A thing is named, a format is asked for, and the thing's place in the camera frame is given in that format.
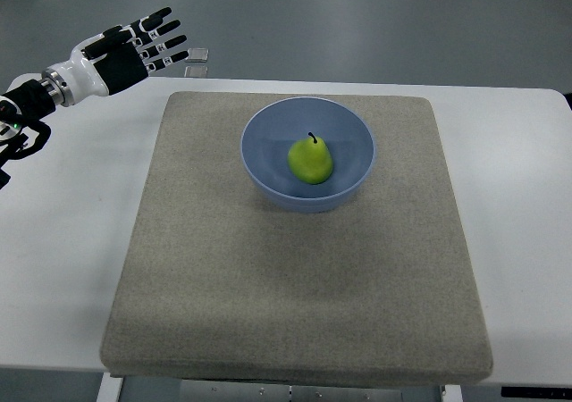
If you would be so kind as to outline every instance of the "gray floor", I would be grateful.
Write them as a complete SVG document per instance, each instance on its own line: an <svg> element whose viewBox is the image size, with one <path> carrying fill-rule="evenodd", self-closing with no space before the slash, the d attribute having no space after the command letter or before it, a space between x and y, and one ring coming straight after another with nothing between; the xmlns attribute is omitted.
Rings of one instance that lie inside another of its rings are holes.
<svg viewBox="0 0 572 402"><path fill-rule="evenodd" d="M209 48L210 78L572 92L572 0L0 0L0 90L67 60L82 39L167 5L185 48ZM181 77L184 67L161 74ZM51 391L53 400L95 400L95 381L3 370L0 400L52 400ZM166 382L126 389L168 392Z"/></svg>

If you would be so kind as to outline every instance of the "blue bowl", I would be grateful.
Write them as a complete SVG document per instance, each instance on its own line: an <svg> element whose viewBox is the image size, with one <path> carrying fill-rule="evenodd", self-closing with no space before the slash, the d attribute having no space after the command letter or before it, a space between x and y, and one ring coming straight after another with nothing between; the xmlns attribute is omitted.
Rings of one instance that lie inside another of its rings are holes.
<svg viewBox="0 0 572 402"><path fill-rule="evenodd" d="M288 151L311 131L324 139L333 172L318 185L290 171ZM247 123L240 155L255 186L278 206L302 213L332 210L346 202L369 175L375 141L366 123L347 107L324 98L297 96L268 105Z"/></svg>

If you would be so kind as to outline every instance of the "felt mat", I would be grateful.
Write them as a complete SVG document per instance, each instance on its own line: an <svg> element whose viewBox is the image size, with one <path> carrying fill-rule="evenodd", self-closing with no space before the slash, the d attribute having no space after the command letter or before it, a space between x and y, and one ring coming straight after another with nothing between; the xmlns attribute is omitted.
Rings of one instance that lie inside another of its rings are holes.
<svg viewBox="0 0 572 402"><path fill-rule="evenodd" d="M474 383L492 353L430 103L328 96L378 156L321 214L266 200L240 135L285 95L173 94L101 347L113 375L381 387Z"/></svg>

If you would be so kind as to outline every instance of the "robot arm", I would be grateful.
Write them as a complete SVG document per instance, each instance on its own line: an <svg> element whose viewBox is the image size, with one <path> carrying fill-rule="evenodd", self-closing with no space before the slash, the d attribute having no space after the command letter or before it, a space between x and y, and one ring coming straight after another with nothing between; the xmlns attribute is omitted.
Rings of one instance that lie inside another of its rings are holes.
<svg viewBox="0 0 572 402"><path fill-rule="evenodd" d="M40 119L55 111L57 105L76 105L88 96L117 94L141 82L149 73L188 56L187 51L160 55L187 39L178 36L155 43L181 25L177 20L163 25L170 13L166 7L84 40L72 49L68 61L45 69L41 80L29 80L0 96L0 188L10 179L1 170L8 160L32 155L47 142L51 131ZM29 147L28 137L22 133L24 128L37 132Z"/></svg>

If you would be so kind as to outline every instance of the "pear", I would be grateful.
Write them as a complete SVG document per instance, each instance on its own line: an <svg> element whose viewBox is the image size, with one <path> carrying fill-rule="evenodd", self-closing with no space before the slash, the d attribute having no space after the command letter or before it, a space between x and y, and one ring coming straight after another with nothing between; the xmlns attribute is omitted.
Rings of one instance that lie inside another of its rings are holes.
<svg viewBox="0 0 572 402"><path fill-rule="evenodd" d="M333 160L324 140L308 132L288 151L288 166L300 180L316 185L326 181L333 171Z"/></svg>

